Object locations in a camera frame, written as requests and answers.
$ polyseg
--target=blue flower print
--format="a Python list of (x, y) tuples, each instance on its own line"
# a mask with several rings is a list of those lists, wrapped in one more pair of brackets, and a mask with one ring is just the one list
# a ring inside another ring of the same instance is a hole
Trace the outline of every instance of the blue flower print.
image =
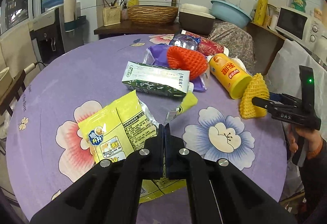
[(239, 117), (226, 118), (214, 107), (199, 111), (199, 124), (185, 127), (185, 147), (207, 160), (228, 159), (239, 170), (250, 168), (255, 159), (254, 138)]

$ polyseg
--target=microwave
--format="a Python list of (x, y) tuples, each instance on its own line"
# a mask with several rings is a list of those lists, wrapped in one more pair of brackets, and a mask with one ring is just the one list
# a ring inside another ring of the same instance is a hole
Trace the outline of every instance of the microwave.
[(324, 29), (319, 19), (290, 7), (281, 7), (276, 30), (309, 50), (313, 50)]

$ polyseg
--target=blue plastic basin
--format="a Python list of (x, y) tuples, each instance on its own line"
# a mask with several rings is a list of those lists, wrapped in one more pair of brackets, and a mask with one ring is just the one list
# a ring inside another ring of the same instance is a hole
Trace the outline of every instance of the blue plastic basin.
[(212, 0), (211, 14), (218, 19), (235, 24), (244, 28), (252, 19), (242, 9), (229, 2)]

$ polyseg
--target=woven-pattern sink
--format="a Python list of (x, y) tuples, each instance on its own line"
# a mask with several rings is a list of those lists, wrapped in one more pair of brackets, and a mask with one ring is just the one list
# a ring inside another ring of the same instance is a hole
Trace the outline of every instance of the woven-pattern sink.
[(172, 24), (178, 14), (178, 7), (174, 6), (129, 6), (129, 19), (133, 23), (143, 25)]

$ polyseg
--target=human hand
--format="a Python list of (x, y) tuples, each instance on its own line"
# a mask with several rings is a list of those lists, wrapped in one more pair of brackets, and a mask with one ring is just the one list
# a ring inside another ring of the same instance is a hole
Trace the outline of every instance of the human hand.
[[(292, 153), (295, 153), (298, 150), (299, 146), (295, 142), (295, 137), (293, 135), (291, 125), (288, 126), (287, 130), (288, 130), (287, 137), (289, 141), (289, 150)], [(321, 135), (319, 131), (312, 130), (306, 127), (295, 127), (295, 130), (299, 136), (302, 136), (308, 140), (309, 152), (314, 152), (319, 147), (321, 143)]]

